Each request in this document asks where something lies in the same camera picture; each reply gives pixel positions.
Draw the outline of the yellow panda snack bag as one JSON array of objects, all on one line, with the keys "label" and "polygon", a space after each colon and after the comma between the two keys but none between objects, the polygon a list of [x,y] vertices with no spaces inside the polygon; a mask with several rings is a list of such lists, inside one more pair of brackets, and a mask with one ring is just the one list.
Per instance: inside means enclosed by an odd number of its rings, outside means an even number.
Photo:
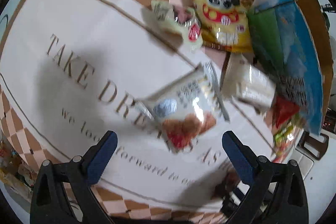
[{"label": "yellow panda snack bag", "polygon": [[247,12],[253,0],[192,0],[202,24],[207,43],[216,43],[221,50],[251,53],[252,40]]}]

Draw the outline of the cardboard box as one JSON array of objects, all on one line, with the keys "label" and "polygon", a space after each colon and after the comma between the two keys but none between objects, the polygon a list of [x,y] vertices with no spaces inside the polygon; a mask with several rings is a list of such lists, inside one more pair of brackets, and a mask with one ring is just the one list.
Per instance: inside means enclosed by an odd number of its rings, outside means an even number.
[{"label": "cardboard box", "polygon": [[334,77],[330,37],[317,0],[254,0],[248,12],[253,51],[300,107],[304,129],[319,135]]}]

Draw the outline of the dark red snack packet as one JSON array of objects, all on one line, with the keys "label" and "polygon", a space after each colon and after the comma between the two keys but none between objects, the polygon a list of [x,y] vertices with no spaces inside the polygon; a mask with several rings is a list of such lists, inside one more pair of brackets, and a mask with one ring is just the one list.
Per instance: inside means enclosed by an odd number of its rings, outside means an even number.
[{"label": "dark red snack packet", "polygon": [[290,120],[292,116],[297,114],[300,107],[294,102],[286,100],[282,96],[276,96],[275,103],[272,107],[273,109],[273,120],[272,123],[276,128],[280,128],[285,122]]}]

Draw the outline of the pale green snack packet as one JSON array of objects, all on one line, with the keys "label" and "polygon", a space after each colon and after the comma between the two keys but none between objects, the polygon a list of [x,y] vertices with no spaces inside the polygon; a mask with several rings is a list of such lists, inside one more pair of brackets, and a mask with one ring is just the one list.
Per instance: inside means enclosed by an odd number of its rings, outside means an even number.
[{"label": "pale green snack packet", "polygon": [[202,47],[201,23],[193,8],[152,0],[151,9],[162,30],[179,35],[191,51]]}]

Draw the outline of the white tissue pack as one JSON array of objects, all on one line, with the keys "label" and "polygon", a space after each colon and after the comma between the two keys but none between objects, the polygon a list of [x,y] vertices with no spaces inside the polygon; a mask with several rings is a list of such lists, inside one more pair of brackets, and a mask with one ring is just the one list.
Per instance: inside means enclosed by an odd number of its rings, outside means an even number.
[{"label": "white tissue pack", "polygon": [[243,55],[232,53],[222,73],[220,90],[225,98],[234,98],[266,111],[272,106],[276,85]]}]

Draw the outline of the white cookie snack packet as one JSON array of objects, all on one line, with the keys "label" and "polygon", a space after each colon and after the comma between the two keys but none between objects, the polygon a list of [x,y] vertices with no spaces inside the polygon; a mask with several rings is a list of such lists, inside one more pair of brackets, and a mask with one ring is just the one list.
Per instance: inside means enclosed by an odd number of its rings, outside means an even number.
[{"label": "white cookie snack packet", "polygon": [[211,62],[199,64],[135,106],[158,126],[173,153],[183,151],[220,122],[230,121]]}]

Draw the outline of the checkered table mat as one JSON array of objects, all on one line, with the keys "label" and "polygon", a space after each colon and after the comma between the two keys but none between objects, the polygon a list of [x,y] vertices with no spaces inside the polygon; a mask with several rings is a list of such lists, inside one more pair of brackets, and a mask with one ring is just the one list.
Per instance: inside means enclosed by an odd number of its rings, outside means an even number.
[{"label": "checkered table mat", "polygon": [[[191,5],[191,0],[164,0]],[[221,144],[232,130],[258,155],[272,135],[253,107],[226,101],[230,121],[173,153],[136,108],[199,63],[221,73],[224,52],[191,50],[161,31],[151,0],[18,0],[1,14],[1,130],[27,165],[66,162],[104,133],[118,147],[93,188],[110,215],[222,223],[213,190],[229,167]]]}]

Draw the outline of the colourful candy bag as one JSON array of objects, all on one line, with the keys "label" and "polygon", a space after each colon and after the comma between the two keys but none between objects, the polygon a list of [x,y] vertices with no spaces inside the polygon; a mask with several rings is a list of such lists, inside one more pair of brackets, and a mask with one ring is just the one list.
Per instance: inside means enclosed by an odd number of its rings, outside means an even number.
[{"label": "colourful candy bag", "polygon": [[273,135],[274,158],[272,162],[282,163],[292,152],[303,133],[304,119],[295,114]]}]

